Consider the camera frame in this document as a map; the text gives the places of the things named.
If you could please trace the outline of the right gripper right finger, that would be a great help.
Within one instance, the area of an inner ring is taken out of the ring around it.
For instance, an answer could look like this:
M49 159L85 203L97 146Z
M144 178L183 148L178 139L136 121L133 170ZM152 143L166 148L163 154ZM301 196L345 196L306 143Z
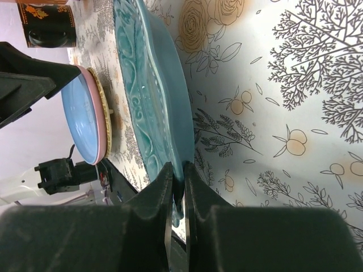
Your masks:
M334 211L235 207L187 163L185 216L190 271L361 271L349 229Z

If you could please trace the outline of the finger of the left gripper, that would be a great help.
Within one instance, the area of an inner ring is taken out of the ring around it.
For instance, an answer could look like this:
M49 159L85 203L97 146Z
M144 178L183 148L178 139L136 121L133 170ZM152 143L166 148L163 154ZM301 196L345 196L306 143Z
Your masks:
M50 78L56 87L46 99L52 98L81 73L75 65L32 58L6 41L1 41L1 72Z
M1 128L31 112L55 87L51 78L1 72Z

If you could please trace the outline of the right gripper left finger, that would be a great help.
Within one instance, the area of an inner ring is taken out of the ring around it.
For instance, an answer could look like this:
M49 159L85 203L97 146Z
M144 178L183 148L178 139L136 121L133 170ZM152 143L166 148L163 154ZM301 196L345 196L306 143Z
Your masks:
M118 206L17 206L1 215L2 271L169 271L173 170Z

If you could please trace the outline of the blue round plate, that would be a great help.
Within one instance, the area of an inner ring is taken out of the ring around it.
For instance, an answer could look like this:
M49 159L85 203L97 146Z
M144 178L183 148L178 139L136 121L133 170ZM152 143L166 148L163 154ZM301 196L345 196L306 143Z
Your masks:
M62 105L75 147L86 163L98 156L96 115L88 85L82 74L61 90Z

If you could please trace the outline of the teal scalloped plate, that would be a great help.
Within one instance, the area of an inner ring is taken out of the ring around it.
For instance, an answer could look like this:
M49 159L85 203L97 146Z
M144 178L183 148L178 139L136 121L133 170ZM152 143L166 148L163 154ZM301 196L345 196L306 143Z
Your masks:
M184 218L184 166L194 160L187 84L164 22L143 1L114 1L115 38L134 135L151 181L171 163L176 181L172 223Z

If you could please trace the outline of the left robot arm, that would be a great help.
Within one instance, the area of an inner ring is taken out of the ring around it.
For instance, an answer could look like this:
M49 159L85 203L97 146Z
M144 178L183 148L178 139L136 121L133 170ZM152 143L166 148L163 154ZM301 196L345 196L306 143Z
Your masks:
M31 112L40 99L61 94L67 125L83 161L71 156L40 163L24 173L1 180L1 205L23 199L68 193L99 179L100 136L91 95L98 92L88 70L27 56L1 42L1 128Z

